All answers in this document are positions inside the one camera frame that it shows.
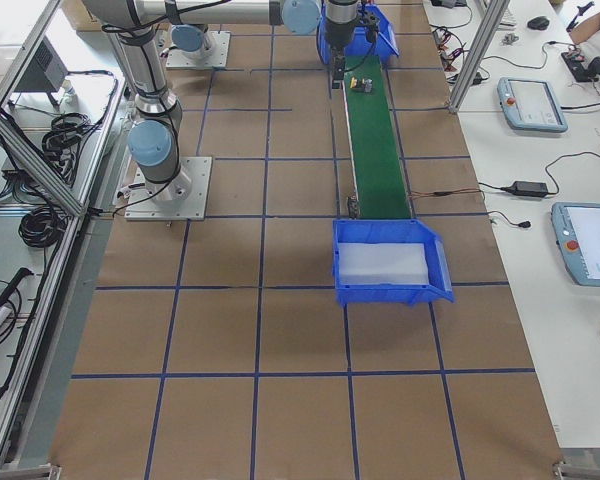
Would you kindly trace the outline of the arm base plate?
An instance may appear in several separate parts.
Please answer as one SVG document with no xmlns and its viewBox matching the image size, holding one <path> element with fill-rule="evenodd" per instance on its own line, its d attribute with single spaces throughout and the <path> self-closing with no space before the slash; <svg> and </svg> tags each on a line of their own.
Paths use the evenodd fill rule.
<svg viewBox="0 0 600 480">
<path fill-rule="evenodd" d="M 130 206 L 124 211 L 129 221 L 201 221 L 205 218 L 213 158 L 181 157 L 179 175 L 157 196 L 161 186 L 149 183 L 136 168 L 134 182 L 142 183 L 131 191 Z"/>
<path fill-rule="evenodd" d="M 203 32 L 191 25 L 173 27 L 166 68 L 168 70 L 223 70 L 226 68 L 231 34 Z"/>
</svg>

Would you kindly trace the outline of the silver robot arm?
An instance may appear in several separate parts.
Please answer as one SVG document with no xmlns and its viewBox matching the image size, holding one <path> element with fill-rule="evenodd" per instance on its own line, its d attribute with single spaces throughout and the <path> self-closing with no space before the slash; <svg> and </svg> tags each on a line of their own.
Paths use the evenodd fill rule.
<svg viewBox="0 0 600 480">
<path fill-rule="evenodd" d="M 184 52 L 203 49 L 209 37 L 206 29 L 213 23 L 283 25 L 299 35 L 320 29 L 330 49 L 333 80 L 340 83 L 345 49 L 361 18 L 357 1 L 87 1 L 84 5 L 120 45 L 141 117 L 129 134 L 128 148 L 149 197 L 159 202 L 186 198 L 192 180 L 180 157 L 182 108 L 167 85 L 155 39 L 158 25 L 171 25 L 171 38 Z"/>
<path fill-rule="evenodd" d="M 171 25 L 228 23 L 285 26 L 308 35 L 318 29 L 331 50 L 340 54 L 357 28 L 374 42 L 379 18 L 361 1 L 86 1 L 86 9 L 102 24 L 124 33 Z"/>
</svg>

